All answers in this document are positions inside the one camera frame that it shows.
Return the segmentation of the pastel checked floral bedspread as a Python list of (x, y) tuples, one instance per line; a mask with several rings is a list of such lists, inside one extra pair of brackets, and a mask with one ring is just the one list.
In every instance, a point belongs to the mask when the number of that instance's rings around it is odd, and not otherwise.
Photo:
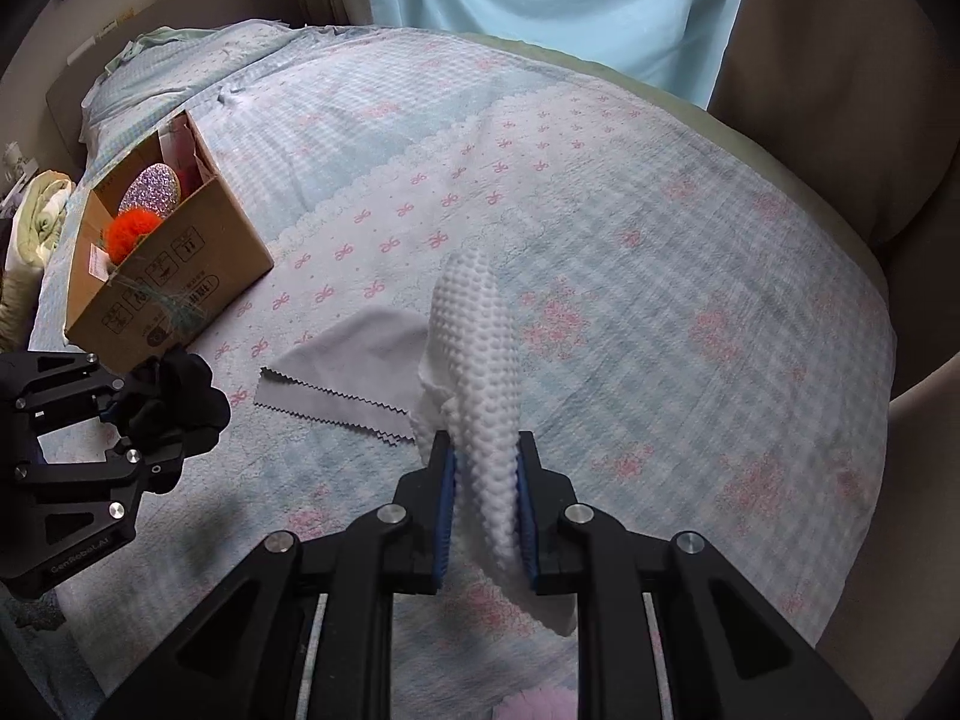
[(247, 21), (131, 50), (85, 101), (93, 187), (176, 110), (274, 268), (195, 348), (233, 419), (135, 541), (57, 592), (116, 689), (268, 532), (313, 538), (415, 465), (254, 400), (265, 367), (366, 307), (427, 310), (490, 257), (544, 462), (631, 530), (695, 528), (817, 640), (884, 476), (895, 335), (859, 236), (701, 110), (415, 29)]

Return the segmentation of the pink fluffy item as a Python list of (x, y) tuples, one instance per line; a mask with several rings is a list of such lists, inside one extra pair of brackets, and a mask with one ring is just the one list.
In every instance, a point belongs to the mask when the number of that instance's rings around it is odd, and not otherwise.
[(574, 720), (578, 696), (566, 688), (534, 688), (500, 700), (491, 711), (493, 720)]

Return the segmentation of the green folded blanket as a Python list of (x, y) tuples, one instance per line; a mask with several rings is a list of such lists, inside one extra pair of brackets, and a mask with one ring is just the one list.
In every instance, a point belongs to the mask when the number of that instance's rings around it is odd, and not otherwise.
[(50, 257), (59, 245), (75, 184), (63, 172), (32, 177), (2, 205), (2, 351), (28, 344)]

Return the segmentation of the brown cardboard box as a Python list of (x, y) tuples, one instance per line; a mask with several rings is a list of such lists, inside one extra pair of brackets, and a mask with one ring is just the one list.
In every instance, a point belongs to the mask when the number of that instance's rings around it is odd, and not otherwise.
[[(181, 203), (112, 265), (104, 231), (145, 167), (178, 173)], [(68, 278), (65, 338), (125, 372), (187, 344), (272, 270), (274, 259), (187, 112), (134, 146), (88, 193)]]

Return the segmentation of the grey microfiber cloth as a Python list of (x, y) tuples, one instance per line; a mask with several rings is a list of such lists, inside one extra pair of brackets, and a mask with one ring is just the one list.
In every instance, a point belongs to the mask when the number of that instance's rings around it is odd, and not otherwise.
[(407, 442), (427, 338), (427, 319), (416, 312), (360, 310), (263, 366), (254, 403), (387, 444)]

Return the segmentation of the black scrunchie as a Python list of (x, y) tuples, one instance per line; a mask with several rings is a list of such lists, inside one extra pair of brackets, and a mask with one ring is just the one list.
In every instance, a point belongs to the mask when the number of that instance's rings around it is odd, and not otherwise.
[(230, 419), (206, 360), (174, 344), (128, 372), (109, 421), (139, 450), (145, 489), (166, 494), (179, 483), (184, 460), (212, 452)]

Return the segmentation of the silver glitter round pad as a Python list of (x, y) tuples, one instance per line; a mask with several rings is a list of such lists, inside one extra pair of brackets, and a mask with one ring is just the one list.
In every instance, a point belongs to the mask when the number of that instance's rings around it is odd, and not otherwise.
[(181, 203), (178, 173), (166, 163), (150, 164), (133, 179), (119, 203), (119, 211), (145, 210), (166, 220)]

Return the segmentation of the white textured cloth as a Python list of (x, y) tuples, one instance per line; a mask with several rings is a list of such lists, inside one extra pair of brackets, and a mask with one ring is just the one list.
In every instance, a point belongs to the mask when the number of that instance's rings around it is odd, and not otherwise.
[(576, 631), (571, 596), (530, 588), (521, 546), (521, 364), (511, 310), (487, 255), (460, 249), (444, 260), (431, 294), (420, 400), (410, 415), (430, 455), (449, 434), (454, 454), (454, 533), (511, 605), (558, 635)]

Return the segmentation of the orange fluffy pompom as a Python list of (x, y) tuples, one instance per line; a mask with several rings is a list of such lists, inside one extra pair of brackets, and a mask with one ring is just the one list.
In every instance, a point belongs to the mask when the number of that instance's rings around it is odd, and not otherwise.
[(139, 206), (119, 213), (104, 231), (104, 245), (110, 263), (121, 265), (162, 222), (163, 218), (158, 213)]

